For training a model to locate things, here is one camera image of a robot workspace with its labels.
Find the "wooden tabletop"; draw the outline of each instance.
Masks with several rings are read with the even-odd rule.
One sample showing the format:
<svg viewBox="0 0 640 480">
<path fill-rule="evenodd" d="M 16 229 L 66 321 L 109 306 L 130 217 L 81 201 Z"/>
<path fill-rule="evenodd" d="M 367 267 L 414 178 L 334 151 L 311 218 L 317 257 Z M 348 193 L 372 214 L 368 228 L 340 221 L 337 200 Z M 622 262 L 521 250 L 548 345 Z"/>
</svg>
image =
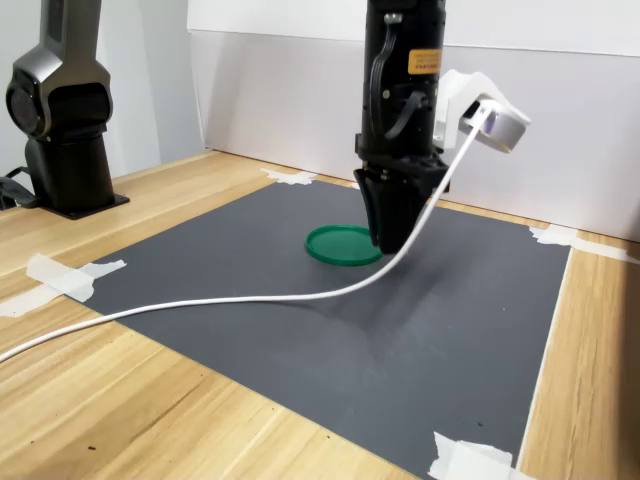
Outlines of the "wooden tabletop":
<svg viewBox="0 0 640 480">
<path fill-rule="evenodd" d="M 275 182 L 263 167 L 294 172 L 208 153 L 115 180 L 131 203 L 76 222 L 42 210 L 0 212 L 0 301 L 37 285 L 25 275 L 35 253 L 80 267 Z M 637 244 L 580 235 L 640 254 Z M 60 297 L 22 318 L 2 317 L 0 351 L 97 316 Z M 526 474 L 640 478 L 640 266 L 572 251 L 537 391 Z M 0 478 L 412 478 L 118 323 L 0 365 L 0 433 Z"/>
</svg>

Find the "green lid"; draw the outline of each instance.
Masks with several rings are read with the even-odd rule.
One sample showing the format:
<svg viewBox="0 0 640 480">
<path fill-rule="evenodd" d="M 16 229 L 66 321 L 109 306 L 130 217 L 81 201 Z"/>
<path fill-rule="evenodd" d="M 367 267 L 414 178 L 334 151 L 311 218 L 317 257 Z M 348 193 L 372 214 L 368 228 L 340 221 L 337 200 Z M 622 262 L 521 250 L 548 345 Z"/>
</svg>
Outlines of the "green lid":
<svg viewBox="0 0 640 480">
<path fill-rule="evenodd" d="M 382 252 L 371 243 L 369 230 L 355 225 L 320 227 L 307 237 L 307 252 L 332 265 L 357 267 L 382 258 Z"/>
</svg>

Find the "white tape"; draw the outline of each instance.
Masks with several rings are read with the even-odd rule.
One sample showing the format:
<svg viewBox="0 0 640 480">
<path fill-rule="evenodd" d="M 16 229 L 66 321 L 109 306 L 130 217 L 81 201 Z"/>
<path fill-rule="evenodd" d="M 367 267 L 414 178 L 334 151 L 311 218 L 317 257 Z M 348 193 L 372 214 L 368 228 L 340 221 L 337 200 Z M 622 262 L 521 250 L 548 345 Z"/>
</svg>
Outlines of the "white tape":
<svg viewBox="0 0 640 480">
<path fill-rule="evenodd" d="M 573 228 L 549 225 L 549 228 L 546 230 L 533 227 L 530 227 L 529 230 L 533 234 L 533 237 L 538 239 L 538 243 L 545 245 L 567 245 L 583 252 L 640 265 L 640 260 L 631 257 L 622 248 L 610 247 L 609 245 L 602 245 L 578 238 L 578 231 Z"/>
<path fill-rule="evenodd" d="M 93 295 L 93 277 L 36 253 L 27 264 L 27 276 L 74 300 L 86 302 Z"/>
<path fill-rule="evenodd" d="M 434 432 L 438 459 L 429 475 L 436 480 L 533 480 L 511 468 L 513 457 L 488 445 L 454 442 Z"/>
<path fill-rule="evenodd" d="M 86 302 L 93 295 L 93 281 L 96 278 L 104 277 L 126 265 L 119 260 L 103 265 L 89 263 L 74 270 L 38 253 L 29 259 L 27 275 L 43 285 L 0 304 L 0 317 L 21 317 L 61 295 Z"/>
<path fill-rule="evenodd" d="M 275 170 L 269 170 L 267 168 L 261 168 L 260 170 L 269 174 L 267 178 L 276 179 L 278 180 L 277 183 L 286 183 L 287 185 L 311 185 L 313 178 L 317 176 L 317 174 L 310 172 L 289 174 L 276 172 Z"/>
<path fill-rule="evenodd" d="M 62 295 L 47 285 L 40 285 L 28 292 L 0 304 L 0 317 L 18 318 L 40 308 Z"/>
</svg>

